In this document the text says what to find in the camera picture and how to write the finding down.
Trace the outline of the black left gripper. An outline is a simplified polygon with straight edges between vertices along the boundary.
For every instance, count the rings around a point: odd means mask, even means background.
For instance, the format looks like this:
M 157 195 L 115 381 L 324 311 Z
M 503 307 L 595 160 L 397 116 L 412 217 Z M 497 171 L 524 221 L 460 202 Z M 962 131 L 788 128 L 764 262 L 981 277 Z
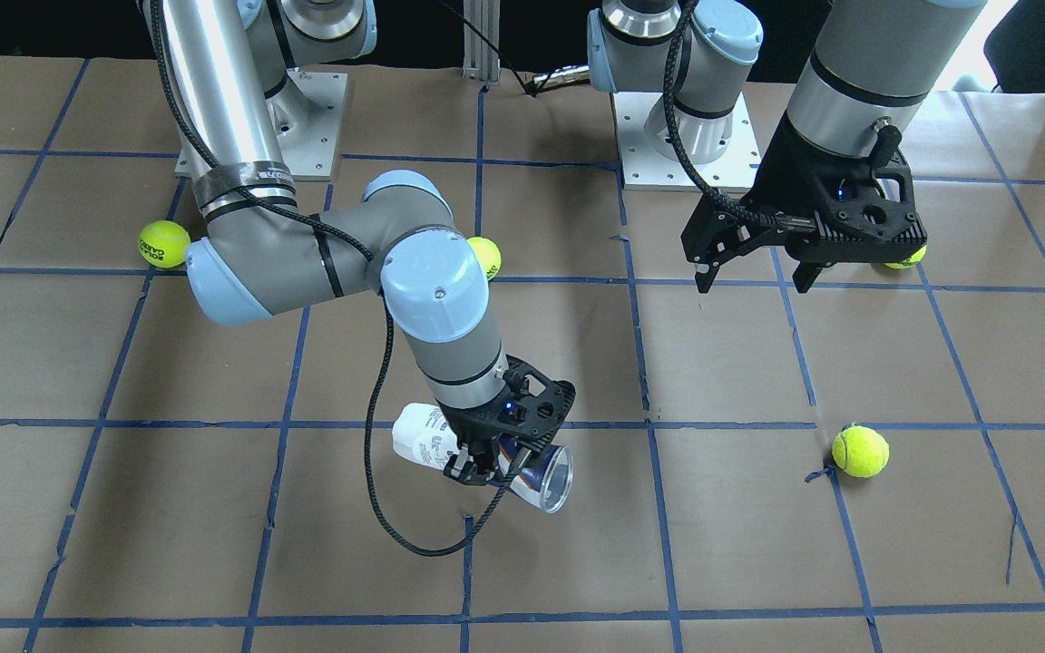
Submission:
M 880 120 L 862 156 L 826 151 L 784 117 L 757 170 L 754 186 L 723 210 L 702 197 L 681 232 L 697 291 L 707 294 L 721 266 L 763 244 L 783 244 L 797 260 L 792 284 L 805 294 L 836 263 L 900 263 L 928 241 L 913 199 L 903 132 Z

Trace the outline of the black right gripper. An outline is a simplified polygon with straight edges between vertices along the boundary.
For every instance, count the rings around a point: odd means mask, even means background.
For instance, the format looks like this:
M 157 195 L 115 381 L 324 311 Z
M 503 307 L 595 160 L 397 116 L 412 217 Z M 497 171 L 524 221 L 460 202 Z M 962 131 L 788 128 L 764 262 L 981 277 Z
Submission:
M 443 475 L 464 486 L 498 481 L 498 445 L 512 439 L 531 454 L 540 456 L 563 426 L 576 397 L 575 384 L 552 380 L 517 356 L 507 367 L 496 394 L 474 406 L 443 406 L 459 450 L 449 454 Z

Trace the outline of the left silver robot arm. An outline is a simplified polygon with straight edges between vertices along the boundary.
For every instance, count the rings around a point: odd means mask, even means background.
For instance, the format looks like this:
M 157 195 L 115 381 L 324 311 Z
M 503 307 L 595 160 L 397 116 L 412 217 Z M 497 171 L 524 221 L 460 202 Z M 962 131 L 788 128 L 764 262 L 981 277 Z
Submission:
M 942 70 L 982 1 L 834 1 L 768 141 L 734 200 L 699 165 L 720 150 L 764 37 L 737 1 L 605 1 L 586 20 L 594 88 L 654 93 L 647 129 L 700 199 L 681 249 L 706 293 L 721 266 L 763 247 L 796 261 L 808 291 L 838 263 L 908 263 L 928 236 L 903 154 Z

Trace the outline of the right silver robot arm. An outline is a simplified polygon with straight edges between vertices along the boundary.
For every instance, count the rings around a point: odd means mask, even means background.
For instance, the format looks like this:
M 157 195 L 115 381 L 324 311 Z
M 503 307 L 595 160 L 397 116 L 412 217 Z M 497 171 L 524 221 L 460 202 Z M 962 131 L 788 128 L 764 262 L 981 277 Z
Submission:
M 352 206 L 307 214 L 283 120 L 312 141 L 293 73 L 374 48 L 370 1 L 141 1 L 206 235 L 186 249 L 200 309 L 232 326 L 380 295 L 455 434 L 444 474 L 507 484 L 549 454 L 575 401 L 507 352 L 488 276 L 424 174 L 393 170 Z

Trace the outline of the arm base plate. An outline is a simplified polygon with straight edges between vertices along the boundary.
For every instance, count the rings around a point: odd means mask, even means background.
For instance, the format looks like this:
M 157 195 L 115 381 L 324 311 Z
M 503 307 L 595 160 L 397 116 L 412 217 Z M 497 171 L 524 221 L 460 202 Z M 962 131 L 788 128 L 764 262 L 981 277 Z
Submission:
M 665 129 L 659 93 L 614 93 L 616 136 L 625 185 L 634 190 L 693 191 Z M 738 197 L 754 185 L 760 148 L 746 98 L 730 114 L 706 120 L 676 109 L 679 139 L 709 186 Z
M 270 125 L 278 145 L 278 158 L 299 181 L 332 181 L 336 177 L 336 151 L 343 129 L 349 88 L 344 72 L 291 71 L 277 94 L 264 100 Z M 250 125 L 217 129 L 217 136 L 229 144 L 211 139 L 211 125 L 196 129 L 204 143 L 215 154 L 220 164 L 249 161 L 249 154 L 262 154 L 260 129 Z M 181 137 L 175 174 L 195 178 L 209 170 L 207 162 Z

